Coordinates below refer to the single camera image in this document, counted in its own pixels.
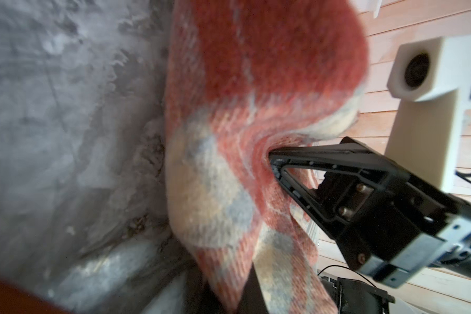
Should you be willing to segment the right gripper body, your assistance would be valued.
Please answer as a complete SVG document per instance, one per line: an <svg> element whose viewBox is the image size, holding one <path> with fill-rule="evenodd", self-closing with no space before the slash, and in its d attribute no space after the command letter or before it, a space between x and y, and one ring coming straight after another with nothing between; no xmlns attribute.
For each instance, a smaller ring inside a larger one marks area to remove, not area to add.
<svg viewBox="0 0 471 314"><path fill-rule="evenodd" d="M471 203L423 183L351 184L333 233L348 266L398 288L424 268L471 278Z"/></svg>

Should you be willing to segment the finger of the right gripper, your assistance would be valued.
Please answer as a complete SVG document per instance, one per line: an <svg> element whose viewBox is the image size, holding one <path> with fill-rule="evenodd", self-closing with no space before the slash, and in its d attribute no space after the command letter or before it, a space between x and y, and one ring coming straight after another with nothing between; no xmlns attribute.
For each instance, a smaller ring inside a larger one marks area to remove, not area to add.
<svg viewBox="0 0 471 314"><path fill-rule="evenodd" d="M283 147L269 153L281 188L327 235L343 235L389 203L410 174L364 143Z"/></svg>

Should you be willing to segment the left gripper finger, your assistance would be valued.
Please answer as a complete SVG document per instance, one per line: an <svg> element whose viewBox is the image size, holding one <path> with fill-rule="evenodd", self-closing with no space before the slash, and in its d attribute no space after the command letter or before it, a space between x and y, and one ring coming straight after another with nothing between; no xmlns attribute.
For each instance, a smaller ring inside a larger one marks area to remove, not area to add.
<svg viewBox="0 0 471 314"><path fill-rule="evenodd" d="M264 297L255 267L251 268L248 280L243 289L243 296L239 303L238 314L268 314Z"/></svg>

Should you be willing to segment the red plaid skirt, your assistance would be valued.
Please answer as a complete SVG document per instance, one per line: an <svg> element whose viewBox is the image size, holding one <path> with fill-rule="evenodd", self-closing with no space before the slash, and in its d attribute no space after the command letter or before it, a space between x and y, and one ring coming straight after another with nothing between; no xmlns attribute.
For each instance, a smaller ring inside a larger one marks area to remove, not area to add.
<svg viewBox="0 0 471 314"><path fill-rule="evenodd" d="M336 313L268 154L355 121L368 46L348 1L176 1L166 82L171 229L222 307Z"/></svg>

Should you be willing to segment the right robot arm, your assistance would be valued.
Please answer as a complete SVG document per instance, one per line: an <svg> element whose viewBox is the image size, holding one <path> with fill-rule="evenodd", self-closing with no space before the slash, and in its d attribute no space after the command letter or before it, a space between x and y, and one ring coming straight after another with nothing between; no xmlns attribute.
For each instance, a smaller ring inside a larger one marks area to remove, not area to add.
<svg viewBox="0 0 471 314"><path fill-rule="evenodd" d="M281 188L333 239L347 265L370 276L321 278L340 313L388 313L424 268L471 278L471 203L438 190L350 137L269 154Z"/></svg>

